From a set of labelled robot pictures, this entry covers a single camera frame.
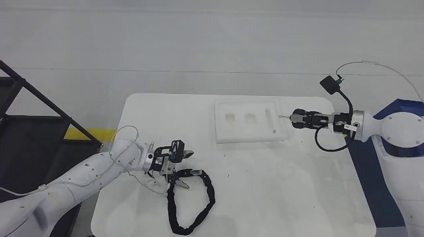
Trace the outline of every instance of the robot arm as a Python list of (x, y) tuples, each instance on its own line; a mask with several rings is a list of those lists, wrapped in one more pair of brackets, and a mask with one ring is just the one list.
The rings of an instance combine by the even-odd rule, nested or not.
[[(340, 91), (339, 83), (331, 76), (321, 82), (330, 93)], [(413, 148), (424, 143), (424, 119), (406, 112), (388, 115), (382, 120), (374, 119), (368, 111), (350, 113), (321, 114), (316, 111), (296, 109), (290, 116), (295, 128), (315, 129), (315, 141), (326, 152), (337, 152), (347, 148), (353, 140), (366, 142), (372, 139), (384, 180), (389, 192), (401, 211), (409, 237), (424, 237), (424, 158), (399, 158), (389, 155), (384, 149), (382, 139), (393, 146)], [(346, 146), (335, 150), (322, 148), (317, 141), (318, 131), (328, 128), (331, 132), (349, 135)]]
[(48, 237), (57, 221), (71, 208), (86, 200), (126, 171), (159, 170), (172, 174), (175, 164), (193, 155), (184, 143), (153, 150), (153, 143), (141, 146), (133, 140), (117, 139), (109, 152), (95, 154), (38, 191), (0, 204), (0, 236)]

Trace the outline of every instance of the white cord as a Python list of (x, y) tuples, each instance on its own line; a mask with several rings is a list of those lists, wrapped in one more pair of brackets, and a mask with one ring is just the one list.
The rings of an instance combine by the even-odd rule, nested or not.
[[(51, 186), (51, 185), (54, 185), (54, 184), (57, 184), (57, 183), (64, 183), (64, 184), (69, 184), (69, 185), (75, 185), (75, 186), (78, 186), (78, 187), (87, 187), (87, 186), (89, 186), (89, 185), (91, 185), (92, 183), (94, 183), (95, 181), (97, 181), (98, 179), (100, 179), (101, 177), (102, 177), (102, 175), (104, 175), (107, 171), (109, 171), (109, 169), (111, 169), (112, 168), (112, 166), (114, 165), (114, 164), (118, 164), (118, 165), (120, 165), (120, 166), (123, 166), (122, 164), (120, 164), (120, 163), (118, 163), (116, 160), (124, 153), (124, 152), (126, 152), (135, 142), (136, 142), (136, 139), (139, 137), (139, 132), (138, 132), (138, 129), (135, 127), (135, 126), (133, 126), (133, 125), (125, 125), (125, 126), (122, 126), (122, 127), (120, 127), (115, 133), (114, 133), (114, 135), (112, 136), (112, 139), (111, 140), (113, 140), (115, 137), (116, 137), (116, 134), (118, 133), (118, 131), (120, 131), (120, 130), (122, 130), (122, 129), (124, 129), (124, 128), (126, 128), (126, 127), (132, 127), (132, 128), (134, 128), (135, 130), (136, 130), (136, 132), (137, 132), (137, 134), (136, 134), (136, 138), (134, 139), (134, 141), (133, 141), (133, 143), (130, 145), (130, 146), (128, 146), (125, 150), (123, 150), (120, 154), (118, 154), (118, 156), (114, 159), (114, 158), (112, 158), (112, 155), (111, 155), (111, 144), (112, 144), (112, 142), (109, 144), (109, 148), (108, 148), (108, 150), (107, 150), (107, 153), (108, 153), (108, 155), (109, 155), (109, 157), (113, 160), (113, 163), (103, 172), (103, 173), (101, 173), (101, 174), (99, 174), (99, 177), (97, 178), (97, 179), (94, 179), (93, 181), (91, 181), (91, 182), (89, 182), (89, 183), (87, 183), (87, 184), (85, 184), (85, 185), (80, 185), (80, 184), (77, 184), (77, 183), (74, 183), (74, 182), (70, 182), (70, 181), (57, 181), (57, 182), (54, 182), (54, 183), (50, 183), (50, 184), (48, 184), (48, 186)], [(138, 163), (140, 163), (140, 161), (141, 161), (141, 157), (142, 157), (142, 151), (141, 151), (141, 149), (140, 148), (138, 148), (139, 150), (140, 150), (140, 157), (139, 157), (139, 160), (138, 160)], [(151, 190), (151, 191), (153, 191), (153, 192), (155, 192), (155, 190), (153, 190), (153, 189), (151, 189), (151, 188), (149, 188), (149, 187), (147, 187), (146, 185), (144, 185), (143, 183), (141, 183), (138, 179), (137, 179), (137, 181), (141, 184), (141, 185), (143, 185), (144, 187), (146, 187), (146, 188), (148, 188), (149, 190)], [(18, 196), (18, 197), (22, 197), (22, 196), (26, 196), (26, 195), (30, 195), (30, 194), (33, 194), (33, 193), (36, 193), (36, 192), (39, 192), (39, 191), (43, 191), (43, 190), (45, 190), (45, 189), (47, 189), (47, 186), (46, 185), (41, 185), (38, 189), (36, 189), (36, 190), (34, 190), (34, 191), (31, 191), (31, 192), (28, 192), (28, 193), (23, 193), (23, 194), (20, 194), (20, 193), (16, 193), (16, 192), (13, 192), (13, 191), (10, 191), (10, 190), (8, 190), (8, 189), (6, 189), (6, 188), (3, 188), (3, 187), (0, 187), (0, 190), (3, 190), (3, 191), (5, 191), (5, 192), (8, 192), (8, 193), (10, 193), (10, 194), (12, 194), (12, 195), (15, 195), (15, 196)]]
[(32, 193), (35, 193), (35, 192), (39, 191), (39, 189), (35, 189), (34, 191), (31, 191), (31, 192), (28, 192), (28, 193), (19, 194), (19, 193), (15, 193), (13, 191), (10, 191), (10, 190), (8, 190), (6, 188), (3, 188), (3, 187), (0, 187), (0, 189), (3, 190), (3, 191), (6, 191), (6, 192), (8, 192), (8, 193), (10, 193), (12, 195), (18, 196), (18, 197), (23, 197), (23, 196), (30, 195)]
[(361, 62), (348, 62), (348, 63), (345, 63), (345, 64), (343, 64), (342, 66), (340, 66), (340, 67), (338, 67), (337, 68), (337, 70), (336, 70), (336, 75), (337, 76), (340, 76), (339, 75), (339, 70), (342, 68), (342, 67), (345, 67), (345, 66), (347, 66), (347, 65), (350, 65), (350, 64), (371, 64), (371, 65), (375, 65), (375, 66), (382, 66), (382, 67), (385, 67), (385, 68), (388, 68), (389, 70), (392, 70), (392, 71), (394, 71), (394, 72), (396, 72), (397, 74), (399, 74), (400, 76), (402, 76), (411, 86), (412, 86), (412, 88), (414, 89), (414, 91), (416, 92), (416, 94), (418, 95), (418, 98), (421, 100), (421, 102), (424, 102), (423, 101), (423, 98), (420, 96), (420, 94), (418, 93), (418, 90), (417, 90), (417, 88), (415, 88), (415, 86), (414, 86), (414, 84), (412, 84), (412, 82), (408, 79), (408, 78), (406, 78), (406, 76), (404, 76), (402, 73), (400, 73), (400, 72), (398, 72), (397, 70), (395, 70), (395, 69), (393, 69), (393, 68), (391, 68), (391, 67), (389, 67), (389, 66), (386, 66), (386, 65), (383, 65), (383, 64), (379, 64), (378, 62), (370, 62), (370, 61), (366, 61), (366, 60), (363, 60), (363, 61), (361, 61)]
[(141, 184), (143, 187), (147, 188), (148, 190), (152, 191), (153, 193), (156, 193), (156, 194), (158, 194), (158, 195), (164, 195), (164, 194), (166, 194), (166, 193), (168, 192), (168, 190), (166, 190), (165, 192), (158, 192), (158, 191), (156, 191), (156, 190), (154, 190), (154, 189), (151, 189), (150, 187), (148, 187), (148, 186), (147, 186), (147, 185), (145, 185), (144, 183), (141, 183), (141, 181), (140, 181), (140, 180), (138, 180), (137, 176), (135, 176), (135, 175), (131, 174), (131, 173), (130, 173), (130, 171), (128, 171), (128, 175), (129, 175), (129, 176), (134, 177), (134, 178), (137, 180), (137, 182), (138, 182), (139, 184)]

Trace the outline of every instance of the white table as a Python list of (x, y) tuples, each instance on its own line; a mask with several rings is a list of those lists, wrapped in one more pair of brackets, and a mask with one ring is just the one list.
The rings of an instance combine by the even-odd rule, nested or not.
[[(296, 108), (333, 112), (331, 103), (320, 97), (131, 95), (119, 127), (136, 126), (140, 139), (154, 142), (155, 148), (183, 140), (186, 150), (195, 154), (177, 168), (204, 169), (212, 180), (217, 202), (192, 236), (375, 235), (348, 150), (323, 152), (315, 145), (312, 130), (296, 130), (286, 119), (281, 123), (290, 139), (284, 142), (216, 144), (213, 107), (216, 99), (223, 98), (277, 100), (284, 115)], [(345, 144), (341, 135), (327, 131), (321, 131), (319, 139), (328, 148)], [(208, 198), (200, 179), (185, 181), (190, 189), (177, 188), (176, 202), (180, 225), (188, 227)], [(97, 237), (173, 236), (166, 198), (127, 174), (101, 190), (91, 229)]]

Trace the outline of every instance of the black cable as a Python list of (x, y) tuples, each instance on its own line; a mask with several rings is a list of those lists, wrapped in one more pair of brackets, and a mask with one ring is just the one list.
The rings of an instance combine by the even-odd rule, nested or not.
[[(341, 91), (338, 90), (337, 93), (340, 93), (340, 95), (346, 100), (348, 106), (349, 106), (349, 119), (346, 122), (347, 124), (350, 124), (352, 121), (352, 115), (353, 115), (353, 105), (352, 102), (350, 102), (349, 98)], [(350, 140), (346, 143), (346, 145), (344, 145), (343, 147), (334, 149), (334, 150), (329, 150), (326, 149), (324, 147), (322, 147), (320, 145), (320, 143), (318, 142), (318, 132), (323, 128), (324, 126), (321, 126), (320, 128), (317, 128), (317, 130), (315, 131), (315, 143), (317, 144), (318, 148), (322, 149), (324, 152), (340, 152), (341, 150), (346, 149), (355, 139), (355, 134), (356, 131), (353, 132), (352, 136), (350, 137)]]
[(329, 149), (326, 149), (326, 148), (324, 148), (324, 147), (322, 147), (321, 145), (320, 145), (320, 143), (318, 142), (318, 132), (323, 128), (324, 126), (322, 126), (322, 127), (320, 127), (320, 128), (317, 128), (317, 131), (315, 131), (315, 143), (317, 144), (317, 146), (318, 146), (318, 148), (320, 148), (320, 149), (322, 149), (324, 152), (340, 152), (341, 150), (344, 150), (344, 149), (346, 149), (353, 141), (354, 141), (354, 139), (355, 139), (355, 134), (356, 134), (356, 131), (354, 131), (353, 132), (353, 134), (352, 134), (352, 136), (350, 137), (350, 140), (346, 143), (346, 145), (344, 145), (343, 147), (340, 147), (340, 148), (337, 148), (337, 149), (334, 149), (334, 150), (329, 150)]
[(352, 115), (353, 115), (352, 102), (350, 102), (349, 98), (347, 98), (347, 96), (341, 90), (338, 90), (337, 93), (340, 93), (340, 95), (346, 100), (346, 102), (349, 106), (349, 121), (352, 120)]

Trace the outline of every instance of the gray floor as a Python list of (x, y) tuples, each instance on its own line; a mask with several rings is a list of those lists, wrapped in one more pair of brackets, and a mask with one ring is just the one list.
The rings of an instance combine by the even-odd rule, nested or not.
[[(322, 96), (345, 62), (424, 95), (424, 0), (0, 0), (0, 58), (88, 128), (116, 128), (132, 93)], [(342, 89), (376, 113), (417, 99), (390, 70)], [(10, 113), (51, 115), (28, 93)], [(73, 236), (89, 233), (94, 199)]]

